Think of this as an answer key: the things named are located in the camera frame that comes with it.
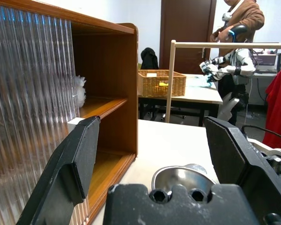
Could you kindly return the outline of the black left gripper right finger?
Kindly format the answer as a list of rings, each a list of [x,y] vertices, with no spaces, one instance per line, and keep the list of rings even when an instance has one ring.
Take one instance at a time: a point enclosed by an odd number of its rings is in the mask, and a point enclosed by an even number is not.
[[[227,121],[207,116],[204,124],[219,182],[238,185],[258,219],[270,213],[281,217],[281,179],[262,155],[281,156],[281,152],[258,150]]]

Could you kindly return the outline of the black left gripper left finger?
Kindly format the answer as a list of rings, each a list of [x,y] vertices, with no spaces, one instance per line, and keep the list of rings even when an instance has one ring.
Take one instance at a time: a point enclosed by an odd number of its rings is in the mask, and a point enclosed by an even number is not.
[[[100,117],[81,120],[52,153],[17,224],[68,225],[87,198],[96,161]]]

